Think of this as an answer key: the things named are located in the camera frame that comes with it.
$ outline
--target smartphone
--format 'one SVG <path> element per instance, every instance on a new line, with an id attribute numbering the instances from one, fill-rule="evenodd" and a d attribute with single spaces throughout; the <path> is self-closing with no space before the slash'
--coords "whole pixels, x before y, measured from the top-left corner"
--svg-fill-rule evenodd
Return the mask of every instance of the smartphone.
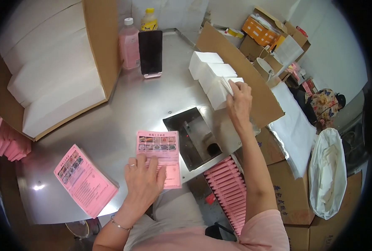
<path id="1" fill-rule="evenodd" d="M 138 33 L 141 73 L 144 78 L 159 77 L 162 74 L 162 31 Z"/>

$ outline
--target floral shirt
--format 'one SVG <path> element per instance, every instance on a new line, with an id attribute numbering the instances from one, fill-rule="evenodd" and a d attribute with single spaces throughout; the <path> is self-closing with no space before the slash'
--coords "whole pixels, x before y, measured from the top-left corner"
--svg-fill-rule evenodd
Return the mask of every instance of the floral shirt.
<path id="1" fill-rule="evenodd" d="M 338 100 L 335 97 L 334 91 L 331 89 L 322 89 L 312 96 L 306 93 L 306 102 L 309 97 L 312 99 L 310 104 L 317 116 L 317 120 L 324 119 L 325 127 L 330 127 L 335 115 L 338 113 Z"/>

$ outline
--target gold bangle bracelet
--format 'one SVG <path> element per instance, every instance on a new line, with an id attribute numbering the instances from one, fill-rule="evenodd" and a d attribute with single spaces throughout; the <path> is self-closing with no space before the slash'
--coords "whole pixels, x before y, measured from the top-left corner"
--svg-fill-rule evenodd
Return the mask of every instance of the gold bangle bracelet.
<path id="1" fill-rule="evenodd" d="M 112 219 L 111 221 L 112 221 L 112 223 L 115 224 L 118 228 L 121 228 L 121 229 L 126 230 L 126 231 L 128 231 L 128 232 L 129 232 L 130 230 L 133 229 L 133 227 L 131 227 L 131 228 L 125 228 L 125 227 L 120 226 L 118 223 L 115 222 L 114 219 Z"/>

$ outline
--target plastic bottle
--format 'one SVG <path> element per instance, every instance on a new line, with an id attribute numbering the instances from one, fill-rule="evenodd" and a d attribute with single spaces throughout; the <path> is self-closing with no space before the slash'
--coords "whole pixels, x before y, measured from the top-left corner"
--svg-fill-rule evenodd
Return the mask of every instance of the plastic bottle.
<path id="1" fill-rule="evenodd" d="M 138 29 L 133 25 L 133 18 L 124 19 L 124 27 L 119 32 L 119 48 L 123 60 L 122 67 L 125 69 L 133 69 L 140 65 L 138 33 Z"/>
<path id="2" fill-rule="evenodd" d="M 158 29 L 158 21 L 154 15 L 154 8 L 147 8 L 145 16 L 141 19 L 141 30 L 154 31 L 156 29 Z"/>

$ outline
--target woman's left hand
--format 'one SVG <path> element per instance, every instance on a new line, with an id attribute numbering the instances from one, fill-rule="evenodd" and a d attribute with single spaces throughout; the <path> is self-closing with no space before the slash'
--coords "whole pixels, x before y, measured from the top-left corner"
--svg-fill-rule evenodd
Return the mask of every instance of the woman's left hand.
<path id="1" fill-rule="evenodd" d="M 166 167 L 158 171 L 158 158 L 153 156 L 149 167 L 146 168 L 145 154 L 138 154 L 136 158 L 129 158 L 129 163 L 124 167 L 128 194 L 121 209 L 128 209 L 131 218 L 137 221 L 158 198 L 163 190 L 166 179 Z"/>

